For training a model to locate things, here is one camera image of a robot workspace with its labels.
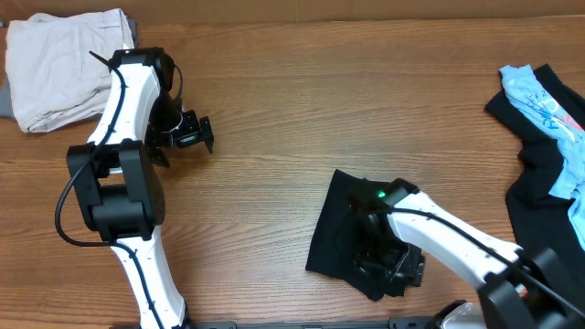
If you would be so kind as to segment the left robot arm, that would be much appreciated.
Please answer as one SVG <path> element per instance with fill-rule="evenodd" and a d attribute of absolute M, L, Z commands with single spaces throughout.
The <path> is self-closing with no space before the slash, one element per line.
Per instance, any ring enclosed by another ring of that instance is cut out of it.
<path fill-rule="evenodd" d="M 165 194 L 155 168 L 170 165 L 165 148 L 211 150 L 211 123 L 171 93 L 181 71 L 162 48 L 120 49 L 104 63 L 110 96 L 88 141 L 68 150 L 56 230 L 71 245 L 113 251 L 138 305 L 138 327 L 190 328 L 165 255 Z"/>

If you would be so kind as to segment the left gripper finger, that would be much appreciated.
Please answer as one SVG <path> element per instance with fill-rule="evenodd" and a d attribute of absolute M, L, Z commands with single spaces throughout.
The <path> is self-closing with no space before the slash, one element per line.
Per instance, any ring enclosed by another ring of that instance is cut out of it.
<path fill-rule="evenodd" d="M 207 116 L 202 117 L 199 120 L 200 123 L 200 130 L 201 130 L 201 138 L 204 142 L 207 150 L 213 154 L 213 144 L 215 141 L 214 133 L 212 131 L 210 120 Z"/>
<path fill-rule="evenodd" d="M 160 147 L 147 147 L 147 154 L 154 165 L 169 168 L 170 164 Z"/>

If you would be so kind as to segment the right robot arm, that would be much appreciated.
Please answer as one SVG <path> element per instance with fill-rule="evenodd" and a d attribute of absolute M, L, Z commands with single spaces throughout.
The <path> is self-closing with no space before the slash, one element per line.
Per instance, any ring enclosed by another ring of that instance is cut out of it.
<path fill-rule="evenodd" d="M 584 297 L 552 249 L 490 236 L 401 178 L 381 186 L 362 179 L 349 204 L 378 246 L 422 249 L 473 287 L 485 327 L 583 327 Z"/>

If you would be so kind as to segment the black t-shirt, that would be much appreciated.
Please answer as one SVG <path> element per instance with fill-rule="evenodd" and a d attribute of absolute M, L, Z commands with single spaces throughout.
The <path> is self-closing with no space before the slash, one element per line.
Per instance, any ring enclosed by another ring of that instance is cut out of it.
<path fill-rule="evenodd" d="M 376 211 L 379 194 L 394 185 L 334 172 L 318 219 L 305 268 L 348 282 L 366 295 L 364 274 L 354 265 L 354 254 L 371 246 L 404 242 L 393 233 L 385 214 Z M 366 297 L 374 302 L 383 297 Z"/>

